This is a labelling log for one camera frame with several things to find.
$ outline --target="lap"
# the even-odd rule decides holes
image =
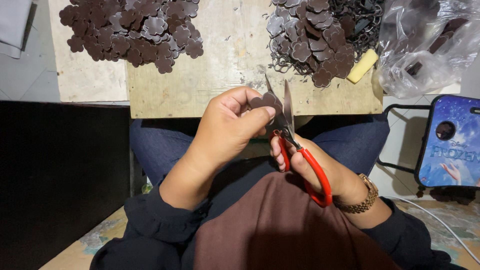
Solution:
[[[199,119],[137,119],[130,144],[152,184],[162,181],[185,154]],[[383,115],[316,116],[297,133],[354,172],[370,173],[390,128]]]

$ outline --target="clear plastic bag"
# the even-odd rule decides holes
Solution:
[[[431,53],[453,19],[468,21]],[[379,42],[376,75],[389,95],[413,98],[449,86],[479,52],[480,0],[388,0]]]

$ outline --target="white cable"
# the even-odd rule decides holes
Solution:
[[[445,224],[445,222],[441,221],[438,217],[436,217],[434,214],[430,213],[427,209],[421,207],[420,205],[418,204],[415,204],[415,203],[412,203],[411,201],[409,200],[405,200],[405,199],[402,199],[402,198],[399,198],[399,197],[394,197],[394,196],[384,196],[385,198],[395,198],[395,199],[399,199],[399,200],[402,200],[404,202],[408,202],[410,204],[413,204],[414,206],[422,209],[423,211],[427,212],[427,214],[431,215],[432,217],[434,217],[436,220],[438,220],[443,226],[445,226],[445,228],[460,242],[460,244],[466,249],[466,251],[470,254],[470,256],[472,256],[472,258],[474,260],[477,261],[478,264],[480,264],[480,260],[475,257],[475,255],[473,255],[473,253],[470,251],[470,249],[462,242],[462,240],[460,240],[460,238],[452,231],[452,229],[450,229],[450,227],[448,227],[447,224]]]

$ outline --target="scissor blade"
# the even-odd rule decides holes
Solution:
[[[267,77],[267,74],[265,74],[265,80],[267,81],[267,91],[268,92],[273,92],[273,89],[272,89],[272,86],[270,85],[270,82],[268,81],[268,77]]]
[[[292,131],[295,131],[295,124],[293,122],[293,108],[292,108],[292,95],[290,94],[290,87],[288,86],[288,81],[285,80],[285,95],[283,101],[283,113],[287,119],[288,125]]]

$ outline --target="gray cloth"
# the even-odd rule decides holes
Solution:
[[[32,0],[0,0],[0,53],[20,58]]]

